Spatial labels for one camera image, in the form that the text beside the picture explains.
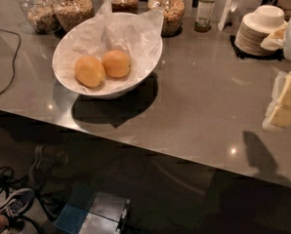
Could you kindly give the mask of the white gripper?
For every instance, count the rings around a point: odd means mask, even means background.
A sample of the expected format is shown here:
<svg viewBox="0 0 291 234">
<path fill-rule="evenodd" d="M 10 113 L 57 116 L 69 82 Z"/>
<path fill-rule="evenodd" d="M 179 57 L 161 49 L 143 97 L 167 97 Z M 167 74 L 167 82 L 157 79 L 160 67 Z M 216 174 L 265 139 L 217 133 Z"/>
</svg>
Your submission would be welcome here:
<svg viewBox="0 0 291 234">
<path fill-rule="evenodd" d="M 291 61 L 291 18 L 267 36 L 261 43 L 263 49 L 283 49 L 286 59 Z M 271 92 L 271 102 L 265 114 L 263 128 L 281 131 L 291 125 L 291 71 L 280 71 Z"/>
</svg>

